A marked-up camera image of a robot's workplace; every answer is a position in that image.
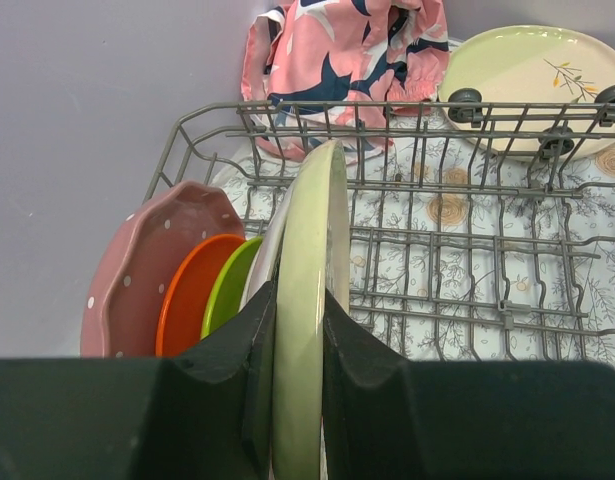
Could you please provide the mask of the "orange plate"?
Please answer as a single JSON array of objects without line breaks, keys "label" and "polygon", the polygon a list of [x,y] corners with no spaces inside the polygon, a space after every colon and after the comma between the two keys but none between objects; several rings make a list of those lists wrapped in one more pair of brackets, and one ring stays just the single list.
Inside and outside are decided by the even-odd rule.
[{"label": "orange plate", "polygon": [[201,339],[204,312],[213,286],[231,254],[244,242],[242,235],[215,235],[185,257],[166,291],[159,315],[157,356],[176,356]]}]

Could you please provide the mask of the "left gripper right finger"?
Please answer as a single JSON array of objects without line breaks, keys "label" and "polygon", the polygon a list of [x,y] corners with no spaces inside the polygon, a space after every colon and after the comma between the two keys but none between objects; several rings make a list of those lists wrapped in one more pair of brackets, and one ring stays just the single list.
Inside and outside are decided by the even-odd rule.
[{"label": "left gripper right finger", "polygon": [[332,479],[615,479],[615,369],[412,361],[332,295],[323,419]]}]

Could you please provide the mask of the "lime green plate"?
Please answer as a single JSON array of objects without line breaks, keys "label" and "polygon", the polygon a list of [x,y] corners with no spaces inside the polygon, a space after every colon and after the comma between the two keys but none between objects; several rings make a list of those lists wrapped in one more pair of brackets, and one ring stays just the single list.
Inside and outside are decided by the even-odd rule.
[{"label": "lime green plate", "polygon": [[250,268],[262,241],[260,236],[246,240],[223,265],[205,308],[201,339],[211,335],[239,312]]}]

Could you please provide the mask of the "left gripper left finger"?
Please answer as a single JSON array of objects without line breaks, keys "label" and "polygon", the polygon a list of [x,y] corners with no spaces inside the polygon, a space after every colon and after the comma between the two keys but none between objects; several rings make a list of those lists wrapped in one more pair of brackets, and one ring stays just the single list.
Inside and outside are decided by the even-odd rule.
[{"label": "left gripper left finger", "polygon": [[276,284],[171,358],[0,360],[0,479],[265,479]]}]

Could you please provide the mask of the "pink and green branch plate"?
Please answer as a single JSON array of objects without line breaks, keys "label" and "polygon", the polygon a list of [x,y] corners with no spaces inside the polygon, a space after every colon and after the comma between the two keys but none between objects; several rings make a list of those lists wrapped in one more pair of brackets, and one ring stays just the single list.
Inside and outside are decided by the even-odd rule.
[{"label": "pink and green branch plate", "polygon": [[325,297],[349,305],[350,230],[342,143],[312,150],[292,183],[278,275],[272,470],[321,476]]}]

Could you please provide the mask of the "red and teal floral plate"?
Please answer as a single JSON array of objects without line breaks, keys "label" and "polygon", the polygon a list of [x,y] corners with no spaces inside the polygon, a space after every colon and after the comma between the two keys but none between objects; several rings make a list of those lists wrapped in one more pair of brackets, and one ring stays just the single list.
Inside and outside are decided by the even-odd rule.
[{"label": "red and teal floral plate", "polygon": [[290,186],[276,213],[273,215],[263,236],[261,246],[254,256],[241,296],[240,309],[243,309],[260,287],[273,276],[292,193],[293,187]]}]

